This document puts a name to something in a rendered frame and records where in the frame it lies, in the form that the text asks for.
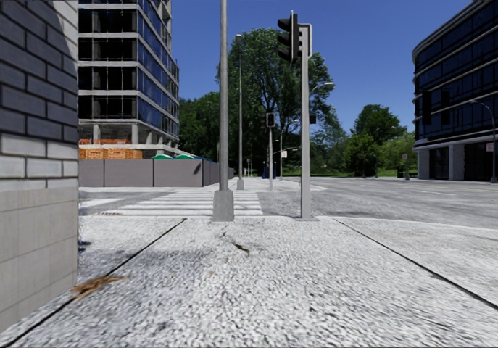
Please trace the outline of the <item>traffic light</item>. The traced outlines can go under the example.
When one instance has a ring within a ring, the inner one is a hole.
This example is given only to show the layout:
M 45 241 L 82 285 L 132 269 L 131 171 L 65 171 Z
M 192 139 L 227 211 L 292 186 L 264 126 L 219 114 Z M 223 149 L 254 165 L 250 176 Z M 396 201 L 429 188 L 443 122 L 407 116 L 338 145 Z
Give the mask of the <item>traffic light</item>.
M 278 20 L 278 27 L 285 33 L 278 35 L 282 45 L 278 56 L 291 64 L 301 61 L 301 220 L 313 220 L 310 189 L 310 90 L 308 61 L 312 53 L 312 26 L 300 23 L 298 15 L 291 10 L 289 18 Z
M 268 129 L 269 146 L 268 146 L 268 178 L 269 190 L 273 190 L 273 129 L 275 127 L 275 114 L 268 112 L 266 114 L 266 126 Z

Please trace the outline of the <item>grey pole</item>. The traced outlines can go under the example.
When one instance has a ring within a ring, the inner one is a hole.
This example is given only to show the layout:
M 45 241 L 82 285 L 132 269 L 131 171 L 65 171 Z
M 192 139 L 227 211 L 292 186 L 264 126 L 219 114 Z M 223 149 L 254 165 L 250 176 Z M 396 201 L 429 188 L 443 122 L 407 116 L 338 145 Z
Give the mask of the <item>grey pole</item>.
M 228 36 L 227 0 L 220 0 L 220 140 L 219 189 L 213 199 L 213 222 L 234 219 L 233 192 L 228 188 Z

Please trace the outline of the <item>trees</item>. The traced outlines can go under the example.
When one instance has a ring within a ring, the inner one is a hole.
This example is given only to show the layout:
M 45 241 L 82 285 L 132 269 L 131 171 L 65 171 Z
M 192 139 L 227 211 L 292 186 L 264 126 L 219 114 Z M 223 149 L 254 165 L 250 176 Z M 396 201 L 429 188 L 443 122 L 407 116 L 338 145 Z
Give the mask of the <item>trees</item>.
M 268 161 L 269 137 L 266 114 L 275 114 L 274 155 L 280 172 L 280 133 L 290 120 L 301 115 L 301 67 L 281 59 L 278 31 L 258 28 L 242 33 L 243 165 L 258 170 Z M 372 176 L 382 170 L 410 167 L 417 162 L 412 147 L 415 135 L 401 126 L 388 107 L 363 107 L 353 127 L 344 130 L 336 108 L 326 99 L 333 86 L 323 57 L 314 53 L 309 60 L 310 116 L 318 126 L 310 136 L 311 172 L 314 175 Z M 238 165 L 238 46 L 233 40 L 228 52 L 229 160 Z M 181 99 L 179 146 L 182 150 L 215 160 L 218 157 L 220 95 L 209 92 L 197 99 Z M 292 123 L 283 133 L 283 174 L 297 173 L 301 166 L 300 124 Z

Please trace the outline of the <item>grey construction fence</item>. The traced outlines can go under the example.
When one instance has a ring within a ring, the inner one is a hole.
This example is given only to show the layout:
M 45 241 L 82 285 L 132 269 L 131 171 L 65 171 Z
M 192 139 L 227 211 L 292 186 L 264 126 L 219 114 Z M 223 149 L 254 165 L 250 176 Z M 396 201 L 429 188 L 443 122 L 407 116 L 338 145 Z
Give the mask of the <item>grey construction fence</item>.
M 83 187 L 203 187 L 219 182 L 219 164 L 204 159 L 81 159 Z

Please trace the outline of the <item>glass tower under construction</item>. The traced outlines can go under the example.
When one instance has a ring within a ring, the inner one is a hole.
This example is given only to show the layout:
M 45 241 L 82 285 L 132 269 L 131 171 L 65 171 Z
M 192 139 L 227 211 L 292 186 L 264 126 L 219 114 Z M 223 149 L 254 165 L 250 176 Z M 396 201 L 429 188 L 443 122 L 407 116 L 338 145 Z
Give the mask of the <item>glass tower under construction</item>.
M 82 148 L 180 154 L 172 0 L 79 0 Z

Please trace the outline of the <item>grey brick building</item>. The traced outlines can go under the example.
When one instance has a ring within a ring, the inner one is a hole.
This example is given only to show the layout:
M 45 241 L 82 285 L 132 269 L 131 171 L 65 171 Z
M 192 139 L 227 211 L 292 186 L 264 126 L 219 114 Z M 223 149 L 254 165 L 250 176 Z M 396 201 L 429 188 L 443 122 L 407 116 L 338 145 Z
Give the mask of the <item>grey brick building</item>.
M 0 0 L 0 333 L 77 278 L 77 68 L 77 0 Z

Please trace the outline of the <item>dark glass building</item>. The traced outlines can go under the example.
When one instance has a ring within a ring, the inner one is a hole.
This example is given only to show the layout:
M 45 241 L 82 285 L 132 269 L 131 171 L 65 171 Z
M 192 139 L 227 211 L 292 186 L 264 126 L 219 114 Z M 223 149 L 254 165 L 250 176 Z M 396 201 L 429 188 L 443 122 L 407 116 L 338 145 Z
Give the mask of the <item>dark glass building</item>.
M 415 143 L 421 179 L 488 181 L 492 126 L 498 178 L 498 0 L 469 5 L 413 50 Z

